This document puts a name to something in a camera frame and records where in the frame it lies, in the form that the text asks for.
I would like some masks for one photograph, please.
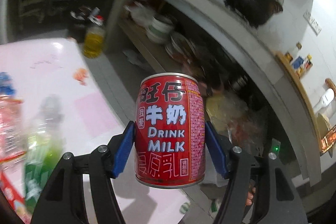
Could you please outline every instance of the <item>tiled wall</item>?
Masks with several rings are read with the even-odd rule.
[[[322,27],[316,36],[303,14],[308,10]],[[283,13],[274,15],[258,28],[259,38],[273,50],[286,52],[302,43],[300,55],[312,55],[313,67],[302,83],[314,106],[325,92],[325,78],[336,81],[336,0],[285,0]],[[336,112],[336,100],[321,110],[329,118]],[[331,119],[336,123],[336,116]]]

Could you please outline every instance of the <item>silver can rim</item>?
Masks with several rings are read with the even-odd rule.
[[[186,187],[190,187],[196,184],[201,183],[205,178],[205,175],[203,175],[203,177],[201,179],[199,179],[198,181],[189,183],[189,184],[183,184],[183,185],[175,185],[175,186],[162,186],[162,185],[156,185],[156,184],[152,184],[152,183],[148,183],[148,182],[144,182],[141,179],[139,179],[137,176],[135,176],[135,179],[140,182],[143,185],[149,186],[149,187],[153,187],[153,188],[159,188],[159,189],[181,189],[181,188],[186,188]]]
[[[185,78],[189,78],[189,79],[195,81],[196,84],[198,84],[197,80],[194,77],[192,77],[192,76],[185,75],[183,73],[178,73],[178,72],[163,72],[163,73],[157,73],[157,74],[154,74],[154,75],[146,77],[145,79],[142,80],[140,86],[142,86],[142,84],[145,81],[147,81],[148,79],[155,78],[155,77],[160,77],[160,76],[180,76],[180,77],[185,77]]]

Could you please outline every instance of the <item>can lid rim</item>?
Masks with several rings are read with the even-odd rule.
[[[143,79],[141,81],[140,86],[142,86],[143,82],[147,81],[148,79],[151,79],[151,78],[154,78],[154,77],[159,77],[159,76],[170,76],[170,75],[171,76],[180,76],[180,77],[189,78],[189,79],[195,81],[196,84],[198,84],[197,80],[194,77],[192,77],[192,76],[185,75],[183,73],[178,73],[178,72],[163,72],[163,73],[157,73],[157,74],[154,74],[154,75],[146,77],[145,79]]]

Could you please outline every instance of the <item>wall socket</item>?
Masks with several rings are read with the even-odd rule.
[[[311,13],[309,11],[306,11],[303,14],[303,17],[307,20],[308,24],[311,26],[311,28],[316,33],[316,35],[319,35],[319,33],[321,32],[322,28],[317,23],[317,21],[315,20],[315,18],[312,17]]]

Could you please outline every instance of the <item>can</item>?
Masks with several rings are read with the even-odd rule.
[[[181,73],[145,78],[135,124],[135,174],[139,182],[175,189],[204,179],[204,107],[194,78]]]

